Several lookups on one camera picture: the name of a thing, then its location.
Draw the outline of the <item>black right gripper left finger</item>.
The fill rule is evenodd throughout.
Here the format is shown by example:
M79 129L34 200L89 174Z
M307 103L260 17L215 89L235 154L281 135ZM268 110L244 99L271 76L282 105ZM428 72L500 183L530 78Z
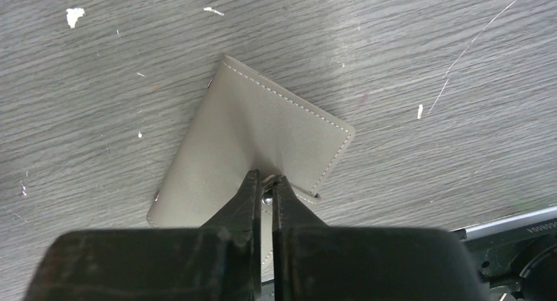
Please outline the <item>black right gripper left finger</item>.
M47 249L26 300L255 300L261 294L262 180L197 228L88 229Z

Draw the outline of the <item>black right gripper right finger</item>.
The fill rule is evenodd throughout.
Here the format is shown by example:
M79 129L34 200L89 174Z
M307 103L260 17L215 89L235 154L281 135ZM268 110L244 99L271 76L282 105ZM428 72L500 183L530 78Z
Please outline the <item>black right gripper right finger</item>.
M276 300L488 300L457 234L415 227L334 227L273 180Z

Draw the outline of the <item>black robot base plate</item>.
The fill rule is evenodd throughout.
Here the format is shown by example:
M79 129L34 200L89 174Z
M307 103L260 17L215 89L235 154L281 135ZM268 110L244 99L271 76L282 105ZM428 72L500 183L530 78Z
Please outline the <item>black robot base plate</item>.
M454 231L490 300L556 299L556 206Z

